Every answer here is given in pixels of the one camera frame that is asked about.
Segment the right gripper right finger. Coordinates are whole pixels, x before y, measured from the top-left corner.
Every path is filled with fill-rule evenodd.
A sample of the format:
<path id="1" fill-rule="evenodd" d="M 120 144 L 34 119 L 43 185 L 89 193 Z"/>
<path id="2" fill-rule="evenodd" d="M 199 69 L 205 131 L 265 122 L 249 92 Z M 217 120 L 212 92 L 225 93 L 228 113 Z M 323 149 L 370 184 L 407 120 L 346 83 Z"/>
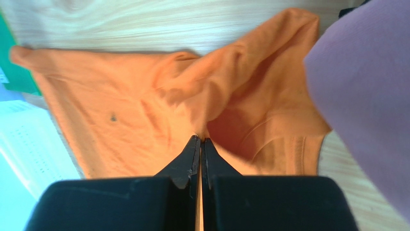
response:
<path id="1" fill-rule="evenodd" d="M 356 231 L 334 180 L 308 176 L 244 176 L 201 144 L 204 230 Z"/>

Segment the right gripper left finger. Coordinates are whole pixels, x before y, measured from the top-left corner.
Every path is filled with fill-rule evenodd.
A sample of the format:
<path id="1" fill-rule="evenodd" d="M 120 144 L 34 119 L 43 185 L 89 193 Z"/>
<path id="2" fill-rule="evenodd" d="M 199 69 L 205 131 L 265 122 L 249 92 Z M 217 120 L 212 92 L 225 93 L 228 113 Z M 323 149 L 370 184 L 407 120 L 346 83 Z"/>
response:
<path id="1" fill-rule="evenodd" d="M 151 177 L 63 180 L 41 196 L 27 231 L 193 231 L 201 140 Z"/>

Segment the orange t shirt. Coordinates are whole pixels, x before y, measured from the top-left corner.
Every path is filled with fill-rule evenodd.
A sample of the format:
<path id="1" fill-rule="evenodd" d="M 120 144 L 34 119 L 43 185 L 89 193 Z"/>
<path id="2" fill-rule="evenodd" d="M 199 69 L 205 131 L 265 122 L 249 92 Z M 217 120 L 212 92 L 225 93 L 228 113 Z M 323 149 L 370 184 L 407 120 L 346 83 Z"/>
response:
<path id="1" fill-rule="evenodd" d="M 87 178 L 153 175 L 192 135 L 242 174 L 316 175 L 329 126 L 303 59 L 320 19 L 286 9 L 205 56 L 14 46 Z"/>

